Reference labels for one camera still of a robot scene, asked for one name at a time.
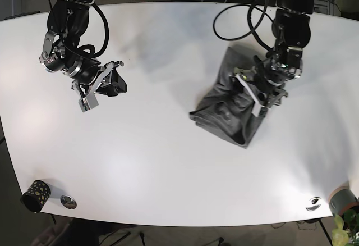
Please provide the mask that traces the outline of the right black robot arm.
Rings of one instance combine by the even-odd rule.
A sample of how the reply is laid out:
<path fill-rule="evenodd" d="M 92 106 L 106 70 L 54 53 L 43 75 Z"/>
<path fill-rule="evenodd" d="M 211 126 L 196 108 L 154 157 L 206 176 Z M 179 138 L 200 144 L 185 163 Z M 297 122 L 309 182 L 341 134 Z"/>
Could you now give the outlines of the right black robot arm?
<path fill-rule="evenodd" d="M 44 68 L 72 79 L 71 88 L 79 95 L 82 112 L 98 106 L 97 94 L 116 97 L 127 92 L 127 84 L 118 74 L 122 61 L 102 65 L 98 61 L 109 44 L 109 24 L 95 0 L 57 0 L 50 4 L 47 33 L 39 62 Z M 104 24 L 104 43 L 99 51 L 92 44 L 80 45 L 93 7 Z"/>

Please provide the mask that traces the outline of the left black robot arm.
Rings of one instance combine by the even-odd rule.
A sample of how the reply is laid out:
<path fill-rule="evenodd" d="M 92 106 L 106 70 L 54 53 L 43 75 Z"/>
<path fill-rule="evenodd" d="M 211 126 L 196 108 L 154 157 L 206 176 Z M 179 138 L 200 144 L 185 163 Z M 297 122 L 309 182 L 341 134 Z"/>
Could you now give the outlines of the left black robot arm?
<path fill-rule="evenodd" d="M 221 61 L 213 87 L 190 112 L 194 121 L 261 122 L 287 97 L 287 81 L 302 74 L 302 54 L 311 37 L 314 0 L 277 0 L 272 32 L 275 45 L 264 60 L 234 45 Z"/>

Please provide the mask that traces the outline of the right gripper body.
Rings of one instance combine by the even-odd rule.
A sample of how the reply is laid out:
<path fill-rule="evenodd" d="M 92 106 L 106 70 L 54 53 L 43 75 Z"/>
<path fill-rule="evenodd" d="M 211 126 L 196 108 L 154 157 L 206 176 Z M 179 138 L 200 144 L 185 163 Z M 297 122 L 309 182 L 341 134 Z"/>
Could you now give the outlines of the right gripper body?
<path fill-rule="evenodd" d="M 104 66 L 94 64 L 85 69 L 80 77 L 72 82 L 71 88 L 80 97 L 78 103 L 82 112 L 90 111 L 99 105 L 96 95 L 105 95 L 102 88 L 110 86 L 111 72 L 120 66 L 124 66 L 122 61 L 111 61 Z"/>

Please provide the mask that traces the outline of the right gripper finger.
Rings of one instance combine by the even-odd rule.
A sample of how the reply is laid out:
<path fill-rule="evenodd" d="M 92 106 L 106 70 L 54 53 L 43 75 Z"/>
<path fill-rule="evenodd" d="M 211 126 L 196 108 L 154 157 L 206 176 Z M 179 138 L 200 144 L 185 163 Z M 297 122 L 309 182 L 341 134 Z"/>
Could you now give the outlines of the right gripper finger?
<path fill-rule="evenodd" d="M 111 72 L 110 90 L 112 94 L 122 94 L 127 92 L 127 84 L 118 74 L 117 70 Z"/>
<path fill-rule="evenodd" d="M 106 88 L 102 88 L 102 91 L 107 97 L 116 97 L 119 94 L 115 86 L 108 86 Z"/>

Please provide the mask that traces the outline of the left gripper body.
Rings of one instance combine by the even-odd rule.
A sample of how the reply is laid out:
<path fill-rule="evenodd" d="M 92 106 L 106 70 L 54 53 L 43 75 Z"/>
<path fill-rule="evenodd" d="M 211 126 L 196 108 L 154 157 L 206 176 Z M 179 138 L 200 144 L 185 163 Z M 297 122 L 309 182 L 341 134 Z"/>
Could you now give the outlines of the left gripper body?
<path fill-rule="evenodd" d="M 233 77 L 245 88 L 252 98 L 254 105 L 251 113 L 255 117 L 265 117 L 273 106 L 280 106 L 282 98 L 288 97 L 287 91 L 282 85 L 273 86 L 257 73 L 256 67 L 242 69 L 235 67 Z"/>

